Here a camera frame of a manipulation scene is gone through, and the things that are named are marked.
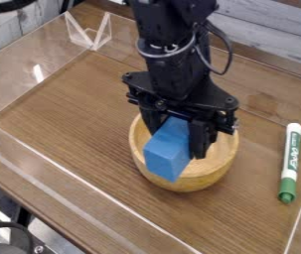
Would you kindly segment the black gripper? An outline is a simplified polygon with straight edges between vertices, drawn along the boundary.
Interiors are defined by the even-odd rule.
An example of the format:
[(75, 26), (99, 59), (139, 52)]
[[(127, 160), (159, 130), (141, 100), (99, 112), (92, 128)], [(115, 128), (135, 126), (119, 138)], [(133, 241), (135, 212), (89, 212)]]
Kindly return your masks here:
[(234, 132), (238, 101), (211, 78), (211, 73), (226, 73), (228, 64), (218, 70), (204, 57), (191, 56), (184, 62), (155, 60), (147, 70), (127, 72), (121, 77), (128, 101), (139, 106), (151, 135), (168, 116), (188, 122), (190, 154), (195, 159), (206, 157), (218, 132)]

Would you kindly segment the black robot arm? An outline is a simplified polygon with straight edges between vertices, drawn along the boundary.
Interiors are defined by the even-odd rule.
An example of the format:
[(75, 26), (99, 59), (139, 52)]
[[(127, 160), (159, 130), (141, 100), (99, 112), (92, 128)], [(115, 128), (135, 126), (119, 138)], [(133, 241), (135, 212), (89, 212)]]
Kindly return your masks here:
[(216, 0), (128, 0), (137, 29), (135, 48), (147, 69), (128, 72), (128, 102), (155, 134), (174, 116), (187, 121), (188, 155), (206, 156), (220, 132), (234, 132), (238, 101), (212, 81), (210, 36), (228, 41), (208, 16)]

